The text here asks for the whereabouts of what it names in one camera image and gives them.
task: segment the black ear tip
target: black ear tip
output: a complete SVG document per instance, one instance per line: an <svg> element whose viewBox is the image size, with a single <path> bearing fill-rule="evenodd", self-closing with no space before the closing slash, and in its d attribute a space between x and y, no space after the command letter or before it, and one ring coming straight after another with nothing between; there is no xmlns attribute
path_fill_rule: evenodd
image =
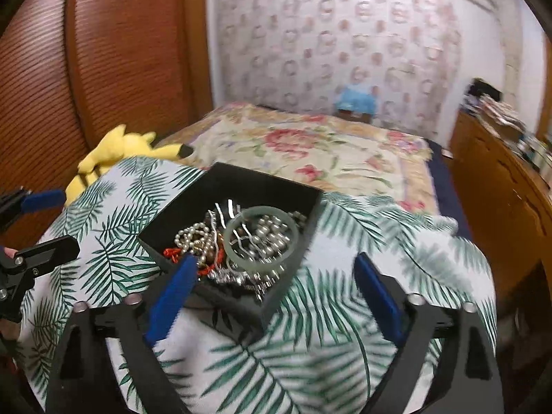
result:
<svg viewBox="0 0 552 414"><path fill-rule="evenodd" d="M181 159L190 156L194 152L194 148L188 145L182 145L180 146L180 150L178 151L178 157Z"/></svg>

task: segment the human hand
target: human hand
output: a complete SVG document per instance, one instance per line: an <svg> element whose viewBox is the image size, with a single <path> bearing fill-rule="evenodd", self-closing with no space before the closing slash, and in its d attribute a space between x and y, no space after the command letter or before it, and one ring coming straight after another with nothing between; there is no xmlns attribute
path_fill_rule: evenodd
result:
<svg viewBox="0 0 552 414"><path fill-rule="evenodd" d="M15 249L4 247L4 253L10 258L13 258L16 252L17 251ZM19 338L20 333L21 333L20 323L14 323L7 319L0 319L0 335L2 335L4 339L8 341L14 341Z"/></svg>

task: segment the blue gripper pad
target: blue gripper pad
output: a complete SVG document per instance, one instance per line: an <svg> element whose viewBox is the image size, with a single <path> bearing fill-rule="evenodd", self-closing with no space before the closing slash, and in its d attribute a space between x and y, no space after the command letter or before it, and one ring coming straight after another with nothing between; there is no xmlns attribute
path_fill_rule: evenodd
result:
<svg viewBox="0 0 552 414"><path fill-rule="evenodd" d="M198 262L192 254L186 254L176 266L179 266L178 271L150 307L149 326L144 334L144 340L150 347L168 336L178 312L198 280Z"/></svg>
<svg viewBox="0 0 552 414"><path fill-rule="evenodd" d="M63 190L43 191L42 193L31 193L21 203L22 213L33 213L46 208L57 207L65 203L65 192Z"/></svg>
<svg viewBox="0 0 552 414"><path fill-rule="evenodd" d="M394 278L381 275L364 252L357 255L353 272L357 288L374 315L383 337L400 347L406 331L398 300L401 296L406 297L404 291Z"/></svg>

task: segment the navy blue bed sheet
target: navy blue bed sheet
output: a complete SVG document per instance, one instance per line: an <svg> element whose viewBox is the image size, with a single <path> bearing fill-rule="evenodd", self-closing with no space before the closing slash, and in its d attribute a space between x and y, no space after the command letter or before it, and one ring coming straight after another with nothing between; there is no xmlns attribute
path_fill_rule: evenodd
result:
<svg viewBox="0 0 552 414"><path fill-rule="evenodd" d="M433 151L433 156L428 162L428 168L433 178L433 186L437 196L439 211L441 215L450 216L458 221L457 236L464 237L471 241L471 232L467 224L466 215L464 214L458 195L454 190L451 173L443 161L441 145L431 140L426 139L426 141Z"/></svg>

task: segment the pikachu plush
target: pikachu plush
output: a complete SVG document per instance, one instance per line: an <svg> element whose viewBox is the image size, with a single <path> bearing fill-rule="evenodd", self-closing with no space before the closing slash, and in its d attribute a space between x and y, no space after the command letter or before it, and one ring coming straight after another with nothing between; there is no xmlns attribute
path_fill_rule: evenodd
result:
<svg viewBox="0 0 552 414"><path fill-rule="evenodd" d="M119 125L109 131L98 143L95 149L78 164L78 174L71 180L65 195L65 205L69 205L94 183L99 176L106 172L118 161L126 157L147 156L157 159L178 160L182 145L166 145L152 148L151 142L155 139L155 132L147 134L125 134L125 125Z"/></svg>

